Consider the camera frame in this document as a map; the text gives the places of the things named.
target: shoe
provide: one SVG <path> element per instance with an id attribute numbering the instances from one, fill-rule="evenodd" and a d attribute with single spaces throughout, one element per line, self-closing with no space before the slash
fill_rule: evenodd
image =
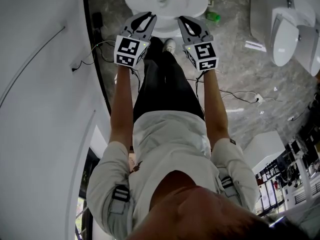
<path id="1" fill-rule="evenodd" d="M 167 41 L 164 43 L 164 47 L 162 52 L 169 52 L 171 54 L 174 54 L 176 50 L 176 42 L 172 38 L 169 38 Z"/>

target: white wall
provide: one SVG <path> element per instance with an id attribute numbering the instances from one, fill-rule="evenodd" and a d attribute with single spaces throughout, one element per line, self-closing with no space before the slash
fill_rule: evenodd
<path id="1" fill-rule="evenodd" d="M 83 0 L 0 0 L 0 239 L 74 239 L 77 197 L 95 127 L 110 119 L 89 53 Z"/>
<path id="2" fill-rule="evenodd" d="M 295 190 L 296 190 L 296 188 L 294 187 L 294 184 L 292 184 L 291 186 L 286 185 L 282 189 L 282 194 L 283 194 L 284 204 L 285 204 L 286 210 L 290 210 L 296 206 L 300 206 L 305 203 L 305 202 L 300 202 L 299 204 L 296 205 L 296 199 L 295 199 L 295 196 L 293 195 L 293 192 Z"/>

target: man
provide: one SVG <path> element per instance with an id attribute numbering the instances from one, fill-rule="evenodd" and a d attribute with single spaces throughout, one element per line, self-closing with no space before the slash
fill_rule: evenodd
<path id="1" fill-rule="evenodd" d="M 204 75 L 204 117 L 175 46 L 151 38 L 134 109 L 130 70 L 118 67 L 110 141 L 87 190 L 91 213 L 117 240 L 239 238 L 250 225 L 268 229 L 251 213 L 258 185 L 229 137 L 215 71 Z"/>

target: tile floor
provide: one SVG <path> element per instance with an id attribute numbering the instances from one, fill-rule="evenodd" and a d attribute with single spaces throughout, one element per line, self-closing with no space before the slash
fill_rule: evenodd
<path id="1" fill-rule="evenodd" d="M 90 14 L 101 12 L 103 39 L 115 40 L 122 25 L 132 15 L 125 0 L 89 0 Z M 245 148 L 251 139 L 259 134 L 277 130 L 283 143 L 286 144 L 297 133 L 308 113 L 303 114 L 297 121 L 288 121 L 291 116 L 302 113 L 309 102 L 313 100 L 317 80 L 303 67 L 292 59 L 283 67 L 275 66 L 265 52 L 248 49 L 245 41 L 256 40 L 250 33 L 250 0 L 214 0 L 214 10 L 221 15 L 218 24 L 208 21 L 201 16 L 217 41 L 219 50 L 219 66 L 217 69 L 218 83 L 221 90 L 229 92 L 255 92 L 263 97 L 270 97 L 261 105 L 249 104 L 234 97 L 223 99 L 227 110 L 242 110 L 228 112 L 230 136 Z M 199 75 L 185 57 L 181 38 L 176 38 L 177 49 L 175 57 L 183 68 L 187 78 L 196 79 Z M 113 47 L 104 44 L 103 55 L 113 58 Z M 107 63 L 99 56 L 101 73 L 112 103 L 116 65 Z M 141 81 L 144 77 L 143 62 L 136 69 Z M 195 82 L 190 81 L 195 89 Z M 131 76 L 132 99 L 138 95 L 138 81 Z M 203 84 L 199 84 L 198 94 L 200 104 L 204 106 Z M 254 94 L 239 94 L 239 97 L 254 101 Z"/>

